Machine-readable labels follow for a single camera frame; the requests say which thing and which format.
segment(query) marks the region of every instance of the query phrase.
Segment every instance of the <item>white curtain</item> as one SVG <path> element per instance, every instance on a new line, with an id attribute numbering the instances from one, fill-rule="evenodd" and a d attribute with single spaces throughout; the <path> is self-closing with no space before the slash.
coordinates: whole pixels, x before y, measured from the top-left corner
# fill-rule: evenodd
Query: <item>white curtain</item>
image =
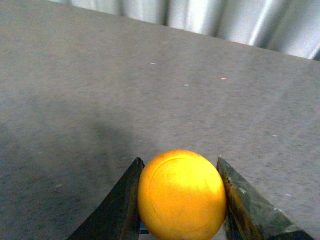
<path id="1" fill-rule="evenodd" d="M 320 59 L 320 0 L 53 0 Z"/>

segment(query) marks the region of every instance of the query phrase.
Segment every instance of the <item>gray floor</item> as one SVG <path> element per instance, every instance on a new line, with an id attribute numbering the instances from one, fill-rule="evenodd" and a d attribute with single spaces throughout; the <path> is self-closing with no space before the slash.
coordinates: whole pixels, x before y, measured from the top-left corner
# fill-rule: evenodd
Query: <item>gray floor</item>
<path id="1" fill-rule="evenodd" d="M 65 239 L 135 157 L 179 148 L 320 239 L 319 62 L 43 0 L 0 23 L 0 239 Z"/>

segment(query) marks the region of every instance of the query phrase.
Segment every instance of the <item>white speck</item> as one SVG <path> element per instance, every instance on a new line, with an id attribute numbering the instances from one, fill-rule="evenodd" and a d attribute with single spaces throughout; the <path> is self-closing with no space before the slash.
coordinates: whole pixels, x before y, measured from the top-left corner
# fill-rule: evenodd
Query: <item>white speck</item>
<path id="1" fill-rule="evenodd" d="M 241 187 L 239 187 L 240 192 L 242 192 L 243 194 L 246 193 L 246 190 L 242 189 Z"/>

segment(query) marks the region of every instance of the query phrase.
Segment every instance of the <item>silver curtain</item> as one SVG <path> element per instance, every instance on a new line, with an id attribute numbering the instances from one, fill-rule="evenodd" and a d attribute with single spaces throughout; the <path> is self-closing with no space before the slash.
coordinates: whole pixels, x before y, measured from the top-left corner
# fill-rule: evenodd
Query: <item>silver curtain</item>
<path id="1" fill-rule="evenodd" d="M 53 0 L 320 60 L 320 0 Z"/>

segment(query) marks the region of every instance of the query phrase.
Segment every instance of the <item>yellow ball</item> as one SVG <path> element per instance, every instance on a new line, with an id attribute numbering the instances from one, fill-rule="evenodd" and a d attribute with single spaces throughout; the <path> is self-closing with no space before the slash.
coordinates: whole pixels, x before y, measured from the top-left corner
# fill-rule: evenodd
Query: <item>yellow ball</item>
<path id="1" fill-rule="evenodd" d="M 153 158 L 142 170 L 137 206 L 148 231 L 160 240 L 208 240 L 227 210 L 223 181 L 203 156 L 176 149 Z"/>

